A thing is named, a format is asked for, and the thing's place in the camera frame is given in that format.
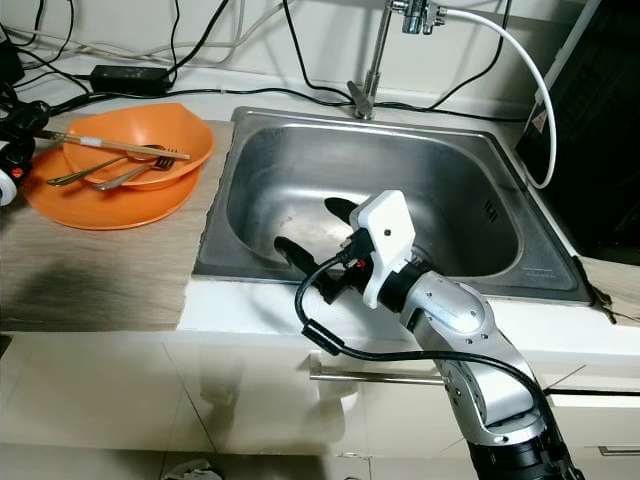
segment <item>chopsticks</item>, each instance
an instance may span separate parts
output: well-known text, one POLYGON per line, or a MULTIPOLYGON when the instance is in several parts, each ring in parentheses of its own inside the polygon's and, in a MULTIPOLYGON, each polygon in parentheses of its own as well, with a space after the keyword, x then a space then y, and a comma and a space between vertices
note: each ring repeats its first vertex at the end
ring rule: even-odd
POLYGON ((41 130, 35 135, 36 138, 44 138, 47 140, 63 141, 68 143, 75 143, 78 145, 85 145, 87 147, 96 148, 111 148, 114 150, 124 150, 133 153, 147 153, 151 155, 158 155, 162 157, 170 158, 182 158, 184 160, 190 160, 191 155, 187 153, 170 152, 168 150, 160 150, 157 148, 142 147, 140 145, 132 145, 129 143, 110 142, 109 140, 103 140, 98 137, 87 137, 81 135, 73 135, 71 133, 52 132, 51 130, 41 130))

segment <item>white wall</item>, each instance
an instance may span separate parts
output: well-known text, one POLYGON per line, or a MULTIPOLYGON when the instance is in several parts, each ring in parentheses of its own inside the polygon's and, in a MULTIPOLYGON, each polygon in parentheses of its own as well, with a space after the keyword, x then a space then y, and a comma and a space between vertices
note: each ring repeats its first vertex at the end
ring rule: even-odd
MULTIPOLYGON (((586 0, 514 0, 509 30, 529 50, 544 71, 551 65, 586 0)), ((0 0, 6 25, 33 25, 37 0, 0 0)), ((245 29, 279 0, 246 0, 245 29)), ((291 7, 309 75, 315 80, 361 81, 368 68, 384 0, 297 0, 291 7)), ((498 0, 448 0, 495 21, 502 11, 498 0)), ((177 41, 197 40, 219 0, 180 0, 182 19, 177 41)), ((239 0, 232 0, 210 40, 233 37, 239 0)), ((42 29, 64 34, 68 28, 67 0, 48 0, 42 29)), ((75 0, 74 36, 112 41, 135 49, 167 44, 175 18, 173 0, 75 0)), ((483 27, 449 20, 430 37, 400 32, 402 17, 394 15, 382 64, 382 88, 439 94, 484 68, 496 48, 497 36, 483 27)), ((199 63, 219 59, 225 50, 208 49, 199 63)), ((224 68, 299 78, 282 12, 239 48, 224 68)), ((505 46, 494 71, 467 87, 462 96, 530 103, 535 84, 528 71, 505 46)))

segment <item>sink basin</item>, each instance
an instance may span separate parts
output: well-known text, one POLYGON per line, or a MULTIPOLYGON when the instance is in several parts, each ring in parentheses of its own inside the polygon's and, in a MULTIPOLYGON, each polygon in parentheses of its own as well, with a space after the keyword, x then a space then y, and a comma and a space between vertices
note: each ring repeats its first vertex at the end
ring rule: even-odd
POLYGON ((589 302, 572 259, 491 135, 248 108, 233 120, 195 274, 299 281, 275 237, 320 262, 352 233, 325 198, 360 203, 401 190, 414 254, 441 273, 487 295, 589 302))

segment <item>faucet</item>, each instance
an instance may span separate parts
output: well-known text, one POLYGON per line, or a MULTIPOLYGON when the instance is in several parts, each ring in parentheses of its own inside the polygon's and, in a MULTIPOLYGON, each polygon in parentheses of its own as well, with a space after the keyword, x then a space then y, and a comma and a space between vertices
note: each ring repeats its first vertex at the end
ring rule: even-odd
POLYGON ((364 87, 360 90, 355 83, 347 82, 347 88, 355 103, 353 109, 355 118, 363 120, 371 120, 373 118, 373 107, 375 105, 376 92, 378 91, 378 83, 380 82, 380 63, 382 62, 382 53, 384 52, 384 44, 387 40, 389 23, 393 12, 404 15, 403 33, 418 35, 422 30, 425 35, 431 35, 434 27, 444 25, 444 16, 447 10, 445 7, 436 5, 430 0, 385 0, 380 26, 378 27, 376 46, 373 51, 373 59, 365 77, 364 87))

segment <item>orange plate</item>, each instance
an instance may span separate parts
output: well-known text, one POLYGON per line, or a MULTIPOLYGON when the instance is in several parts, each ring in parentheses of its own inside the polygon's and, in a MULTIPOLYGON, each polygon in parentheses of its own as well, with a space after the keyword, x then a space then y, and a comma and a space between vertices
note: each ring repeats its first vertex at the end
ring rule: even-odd
POLYGON ((47 179, 71 173, 60 148, 34 158, 33 165, 22 187, 31 206, 54 222, 85 230, 133 228, 166 217, 193 193, 201 170, 162 190, 100 192, 82 180, 66 187, 47 185, 47 179))
MULTIPOLYGON (((175 149, 191 155, 190 160, 176 159, 169 171, 147 170, 123 183, 129 187, 180 177, 207 160, 215 144, 209 126, 179 103, 143 105, 81 118, 71 124, 68 133, 134 145, 162 145, 166 149, 175 149)), ((65 143, 62 148, 73 172, 85 170, 122 154, 115 150, 73 143, 65 143)), ((122 159, 86 176, 85 179, 93 183, 104 182, 140 165, 143 163, 122 159)))

